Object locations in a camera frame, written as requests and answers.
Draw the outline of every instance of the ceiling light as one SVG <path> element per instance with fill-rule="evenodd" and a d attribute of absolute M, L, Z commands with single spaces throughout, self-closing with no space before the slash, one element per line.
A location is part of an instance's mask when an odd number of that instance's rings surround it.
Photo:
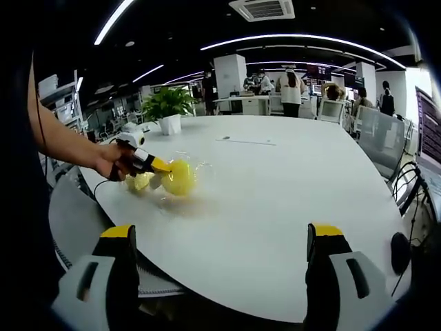
<path fill-rule="evenodd" d="M 213 45 L 203 47 L 203 48 L 201 48 L 201 50 L 209 50 L 210 48 L 215 48 L 215 47 L 227 45 L 229 43 L 237 43 L 239 41 L 255 40 L 255 39 L 262 39 L 262 38 L 287 38 L 287 37 L 288 38 L 319 39 L 319 40 L 333 41 L 333 42 L 336 42 L 336 43 L 341 43 L 341 44 L 344 44 L 344 45 L 353 46 L 355 48 L 360 48 L 361 50 L 366 50 L 367 52 L 370 52 L 370 53 L 373 53 L 375 55 L 378 55 L 379 57 L 382 57 L 383 59 L 389 60 L 390 62 L 396 64 L 397 66 L 401 67 L 402 69 L 406 69 L 406 67 L 404 65 L 402 65 L 400 62 L 392 59 L 391 57 L 388 57 L 387 55 L 384 55 L 381 52 L 373 50 L 372 48 L 368 48 L 366 46 L 359 45 L 359 44 L 353 43 L 351 41 L 346 41 L 346 40 L 337 39 L 337 38 L 331 38 L 331 37 L 325 37 L 325 36 L 314 36 L 312 34 L 294 34 L 294 33 L 291 33 L 291 34 L 262 34 L 262 35 L 258 35 L 258 36 L 243 37 L 243 38 L 223 41 L 222 43 L 215 43 Z"/>
<path fill-rule="evenodd" d="M 265 62 L 251 62 L 251 63 L 247 63 L 247 66 L 248 66 L 248 65 L 253 65 L 253 64 L 270 64 L 270 63 L 309 64 L 309 65 L 311 65 L 311 66 L 320 66 L 320 67 L 328 67 L 328 68 L 338 68 L 338 69 L 343 69 L 343 70 L 349 70 L 349 71 L 357 72 L 357 70 L 349 69 L 349 68 L 345 68 L 345 67 L 340 67 L 340 66 L 335 66 L 334 64 L 315 63 L 315 62 L 302 62 L 302 61 L 265 61 Z"/>
<path fill-rule="evenodd" d="M 173 83 L 174 81 L 178 81 L 179 79 L 182 79 L 182 78 L 187 78 L 187 77 L 190 77 L 190 76 L 196 76 L 197 74 L 203 74 L 203 73 L 204 73 L 203 71 L 199 71 L 199 72 L 195 72 L 194 74 L 188 74 L 186 76 L 182 76 L 182 77 L 179 77 L 179 78 L 176 78 L 176 79 L 172 79 L 171 81 L 168 81 L 167 83 L 164 83 L 163 85 L 167 85 L 169 83 Z"/>
<path fill-rule="evenodd" d="M 133 80 L 133 83 L 138 81 L 139 79 L 147 76 L 148 74 L 151 74 L 153 71 L 161 69 L 164 65 L 161 64 L 160 66 L 157 66 L 156 68 L 151 69 L 150 71 L 147 71 L 145 74 L 142 74 L 141 76 L 139 76 L 138 78 L 136 78 L 135 80 Z"/>
<path fill-rule="evenodd" d="M 305 45 L 268 45 L 266 46 L 267 48 L 277 48 L 277 47 L 286 47 L 286 48 L 305 48 Z M 374 63 L 376 66 L 381 67 L 380 69 L 386 69 L 386 66 L 382 65 L 381 63 L 375 62 L 374 60 L 368 59 L 366 57 L 362 57 L 361 55 L 356 55 L 353 53 L 349 53 L 349 52 L 343 52 L 342 50 L 334 50 L 332 48 L 325 48 L 325 47 L 318 47 L 318 46 L 307 46 L 308 48 L 313 48 L 314 50 L 327 50 L 328 52 L 335 52 L 335 53 L 339 53 L 341 55 L 350 55 L 352 57 L 358 57 L 359 59 L 363 59 L 367 62 L 370 63 Z M 243 50 L 257 50 L 259 48 L 262 48 L 262 46 L 258 46 L 258 47 L 248 47 L 248 48 L 239 48 L 236 51 L 240 52 Z"/>
<path fill-rule="evenodd" d="M 113 88 L 113 85 L 105 86 L 104 88 L 99 88 L 96 90 L 95 94 L 101 94 L 104 92 L 107 92 L 108 90 L 111 90 Z"/>
<path fill-rule="evenodd" d="M 263 69 L 263 70 L 265 70 L 265 71 L 285 71 L 285 69 L 286 68 L 265 68 L 265 69 Z M 306 69 L 295 69 L 295 68 L 292 68 L 292 69 L 294 69 L 295 71 L 306 71 Z"/>
<path fill-rule="evenodd" d="M 112 16 L 109 18 L 107 23 L 104 25 L 104 28 L 99 33 L 98 37 L 95 40 L 95 45 L 99 45 L 115 22 L 119 19 L 119 17 L 124 13 L 128 6 L 130 6 L 134 2 L 134 0 L 124 0 L 121 5 L 114 11 Z"/>
<path fill-rule="evenodd" d="M 191 83 L 191 82 L 193 82 L 193 81 L 198 81 L 199 79 L 203 79 L 204 77 L 199 77 L 199 78 L 195 78 L 195 79 L 192 79 L 191 81 L 188 81 L 189 83 Z"/>
<path fill-rule="evenodd" d="M 76 83 L 76 91 L 80 90 L 81 84 L 83 83 L 83 77 L 78 78 L 78 83 Z"/>

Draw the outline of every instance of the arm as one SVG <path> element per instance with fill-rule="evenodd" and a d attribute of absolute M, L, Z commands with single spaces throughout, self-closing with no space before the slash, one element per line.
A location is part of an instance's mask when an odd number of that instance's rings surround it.
<path fill-rule="evenodd" d="M 277 79 L 277 82 L 276 82 L 276 92 L 280 92 L 280 90 L 282 89 L 282 84 L 280 84 L 280 80 L 281 79 L 282 79 L 281 76 Z"/>
<path fill-rule="evenodd" d="M 345 88 L 341 88 L 340 86 L 337 86 L 338 88 L 338 94 L 340 95 L 340 100 L 345 100 L 346 99 L 346 89 Z"/>
<path fill-rule="evenodd" d="M 305 93 L 306 90 L 307 90 L 307 87 L 305 85 L 305 82 L 303 81 L 303 79 L 300 78 L 300 93 L 303 94 L 303 93 Z"/>
<path fill-rule="evenodd" d="M 331 85 L 335 85 L 335 84 L 334 83 L 324 83 L 322 85 L 322 98 L 326 97 L 326 89 Z"/>
<path fill-rule="evenodd" d="M 114 162 L 120 169 L 124 168 L 117 162 L 122 152 L 116 144 L 96 145 L 92 143 L 84 136 L 65 127 L 50 110 L 41 105 L 35 93 L 33 65 L 28 83 L 28 113 L 40 152 L 54 159 L 95 169 L 104 177 L 110 176 Z M 123 172 L 120 173 L 121 179 L 124 177 Z"/>

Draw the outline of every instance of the sleeve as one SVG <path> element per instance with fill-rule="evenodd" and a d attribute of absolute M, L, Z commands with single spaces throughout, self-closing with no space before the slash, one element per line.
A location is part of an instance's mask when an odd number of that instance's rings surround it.
<path fill-rule="evenodd" d="M 334 83 L 324 83 L 322 85 L 322 98 L 326 97 L 326 89 Z"/>
<path fill-rule="evenodd" d="M 306 92 L 307 87 L 306 87 L 305 82 L 303 81 L 303 79 L 301 79 L 301 78 L 298 78 L 298 79 L 300 81 L 300 93 L 303 94 L 303 93 Z"/>

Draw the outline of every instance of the white flower pot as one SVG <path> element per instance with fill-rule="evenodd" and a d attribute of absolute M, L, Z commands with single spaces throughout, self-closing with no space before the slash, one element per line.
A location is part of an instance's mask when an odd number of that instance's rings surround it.
<path fill-rule="evenodd" d="M 179 133 L 181 132 L 181 116 L 180 114 L 176 114 L 159 119 L 159 125 L 163 134 L 166 136 Z"/>

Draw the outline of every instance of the black device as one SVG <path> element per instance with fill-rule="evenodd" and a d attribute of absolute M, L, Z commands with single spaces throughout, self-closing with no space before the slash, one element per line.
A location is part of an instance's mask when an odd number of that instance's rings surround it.
<path fill-rule="evenodd" d="M 307 65 L 307 76 L 312 79 L 320 79 L 322 81 L 331 81 L 331 72 L 328 67 Z"/>
<path fill-rule="evenodd" d="M 353 74 L 345 74 L 345 86 L 347 88 L 359 89 L 365 86 L 365 79 Z"/>
<path fill-rule="evenodd" d="M 406 236 L 401 232 L 393 235 L 391 241 L 392 268 L 396 274 L 402 274 L 411 260 L 411 248 Z"/>

